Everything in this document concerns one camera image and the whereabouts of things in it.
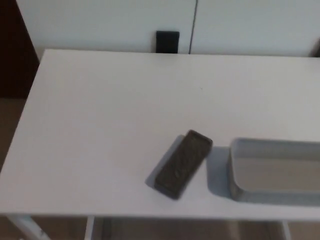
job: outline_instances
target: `white cabinet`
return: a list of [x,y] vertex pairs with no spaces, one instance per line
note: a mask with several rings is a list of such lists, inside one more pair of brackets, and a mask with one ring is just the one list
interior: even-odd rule
[[196,0],[17,0],[33,45],[153,52],[155,31],[180,31],[189,52]]
[[320,38],[317,0],[198,0],[193,54],[308,56]]

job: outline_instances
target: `dark doorway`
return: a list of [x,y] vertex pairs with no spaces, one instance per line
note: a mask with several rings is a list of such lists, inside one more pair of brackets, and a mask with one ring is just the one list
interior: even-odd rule
[[0,98],[27,98],[38,66],[16,0],[0,0]]

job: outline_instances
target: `floor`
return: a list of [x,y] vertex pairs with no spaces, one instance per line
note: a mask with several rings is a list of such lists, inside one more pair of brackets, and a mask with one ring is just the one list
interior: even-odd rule
[[[0,169],[5,161],[25,101],[0,98]],[[34,217],[53,240],[83,240],[86,218]],[[113,219],[113,240],[271,240],[265,222],[232,220]],[[292,240],[320,239],[320,224],[291,223]],[[0,240],[22,239],[23,234],[0,217]],[[272,240],[281,240],[273,236]]]

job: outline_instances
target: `gray tray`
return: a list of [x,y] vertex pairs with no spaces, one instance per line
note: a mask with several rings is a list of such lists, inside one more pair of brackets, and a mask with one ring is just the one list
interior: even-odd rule
[[320,206],[320,143],[237,138],[228,178],[236,201]]

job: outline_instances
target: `white table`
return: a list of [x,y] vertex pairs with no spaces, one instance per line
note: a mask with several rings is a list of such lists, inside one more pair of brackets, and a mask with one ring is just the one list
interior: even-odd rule
[[[21,215],[320,220],[319,207],[225,197],[223,148],[235,137],[320,141],[319,102],[319,59],[47,50],[0,175],[0,213],[20,224]],[[174,201],[146,182],[189,129],[218,148]]]

